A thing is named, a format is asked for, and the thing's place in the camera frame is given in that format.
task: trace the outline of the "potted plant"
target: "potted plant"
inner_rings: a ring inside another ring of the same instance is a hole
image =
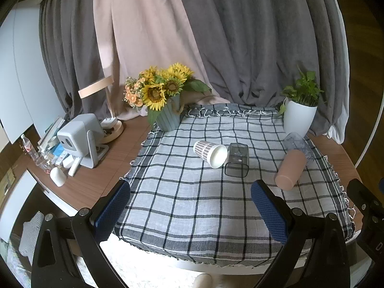
[[[148,107],[148,121],[156,122],[162,131],[172,131],[180,125],[180,93],[185,91],[212,91],[202,81],[192,77],[193,71],[180,63],[168,69],[149,67],[138,78],[128,77],[124,100],[134,108]]]
[[[323,90],[315,82],[316,73],[307,71],[304,74],[299,68],[301,78],[296,80],[295,87],[288,85],[282,94],[286,96],[279,114],[284,113],[284,131],[288,135],[297,132],[304,137],[316,114],[319,95]]]

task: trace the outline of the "white cabinet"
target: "white cabinet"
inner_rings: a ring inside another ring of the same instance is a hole
[[[20,180],[15,184],[14,189],[10,193],[3,211],[0,214],[0,238],[6,243],[11,235],[13,225],[22,209],[26,199],[36,185],[35,178],[25,171]]]
[[[24,102],[13,56],[13,24],[15,10],[11,10],[0,27],[0,119],[11,143],[32,124]]]
[[[65,113],[45,69],[40,47],[39,11],[39,5],[16,9],[13,49],[25,103],[42,137],[57,116],[64,117]]]
[[[39,7],[15,6],[0,27],[0,120],[11,143],[65,115],[42,57]]]
[[[75,216],[77,213],[77,210],[68,205],[63,199],[61,199],[59,196],[57,196],[55,193],[53,193],[47,186],[40,183],[40,185],[44,189],[44,194],[56,205],[58,206],[66,215],[68,216]]]
[[[0,152],[4,149],[5,145],[9,142],[7,135],[2,126],[0,126]]]

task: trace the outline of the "blue gripper pad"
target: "blue gripper pad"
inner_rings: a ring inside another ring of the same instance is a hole
[[[273,239],[284,245],[288,239],[287,222],[258,181],[252,183],[251,197]]]
[[[99,243],[108,239],[130,196],[131,188],[128,182],[124,181],[124,184],[112,196],[99,217],[95,220],[93,236],[96,242]]]

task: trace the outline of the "screw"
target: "screw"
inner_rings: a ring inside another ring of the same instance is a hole
[[[334,213],[330,213],[330,219],[331,219],[332,221],[336,221],[336,220],[337,220],[337,216],[336,216],[336,214],[334,214]]]
[[[299,209],[299,208],[293,208],[293,209],[292,209],[292,213],[293,213],[294,215],[300,216],[300,215],[303,214],[303,211],[302,211],[301,209]]]
[[[52,218],[53,218],[53,214],[52,214],[52,213],[48,213],[48,214],[45,216],[44,219],[48,222],[48,221],[52,220]]]
[[[90,212],[90,210],[88,208],[82,208],[79,210],[79,214],[80,216],[85,216],[87,215],[88,213]]]

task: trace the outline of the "cable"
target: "cable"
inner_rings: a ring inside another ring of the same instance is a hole
[[[365,145],[365,148],[364,148],[364,150],[362,151],[362,153],[361,153],[361,155],[360,155],[360,157],[359,157],[359,159],[358,159],[358,162],[356,162],[356,164],[355,164],[355,168],[358,167],[358,165],[360,164],[360,162],[361,162],[362,159],[364,158],[364,155],[365,155],[365,153],[367,152],[368,147],[369,147],[369,145],[371,144],[373,137],[375,136],[376,130],[377,130],[378,126],[379,126],[379,122],[380,122],[380,119],[381,119],[381,114],[383,113],[383,108],[384,108],[384,90],[383,90],[383,98],[381,99],[380,110],[379,110],[378,117],[377,117],[377,119],[376,119],[375,126],[373,127],[371,136],[369,137],[369,140],[368,140],[367,144]]]

